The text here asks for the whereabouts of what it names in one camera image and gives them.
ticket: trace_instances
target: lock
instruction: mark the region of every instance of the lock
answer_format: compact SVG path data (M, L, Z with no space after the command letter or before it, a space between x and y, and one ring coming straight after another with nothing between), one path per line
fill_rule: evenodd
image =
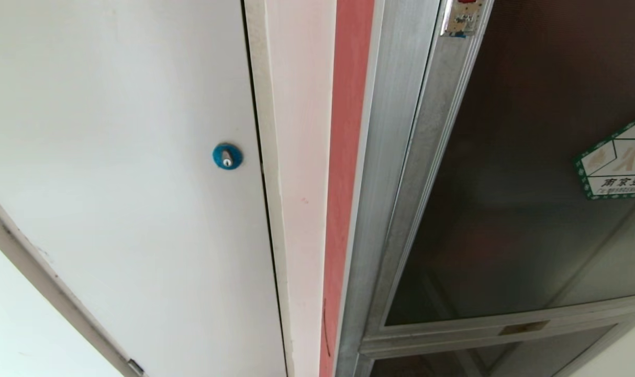
M243 152L230 143L220 143L213 150L215 164L224 170L233 170L243 162Z

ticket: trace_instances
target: red paint stripe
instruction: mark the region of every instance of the red paint stripe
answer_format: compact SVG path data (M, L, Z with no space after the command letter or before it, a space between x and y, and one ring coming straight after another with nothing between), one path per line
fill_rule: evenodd
M334 374L374 2L336 4L320 377Z

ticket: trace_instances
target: door hinge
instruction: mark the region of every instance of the door hinge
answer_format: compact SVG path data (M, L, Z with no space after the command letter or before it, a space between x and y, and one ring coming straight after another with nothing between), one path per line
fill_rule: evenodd
M141 368L134 359L129 359L126 364L129 365L129 367L131 367L131 369L133 369L133 371L136 372L137 375L140 375L141 377L145 375L145 370L143 370L143 368Z

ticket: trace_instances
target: white door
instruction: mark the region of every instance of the white door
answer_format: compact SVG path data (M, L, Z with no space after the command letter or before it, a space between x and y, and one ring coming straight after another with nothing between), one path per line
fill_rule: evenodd
M0 0L0 204L150 377L285 375L240 2Z

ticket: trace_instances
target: metal door frame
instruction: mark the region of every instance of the metal door frame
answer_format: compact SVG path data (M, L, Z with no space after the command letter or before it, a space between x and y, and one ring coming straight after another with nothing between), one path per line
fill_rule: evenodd
M366 84L370 102L363 117L368 124L362 127L368 131L362 137L361 191L355 196L360 199L344 272L336 377L368 377L377 358L516 341L495 331L510 324L550 321L542 331L515 334L515 339L616 324L558 374L568 375L635 325L635 296L528 313L384 325L494 0L485 0L478 31L466 38L440 36L447 3L375 1Z

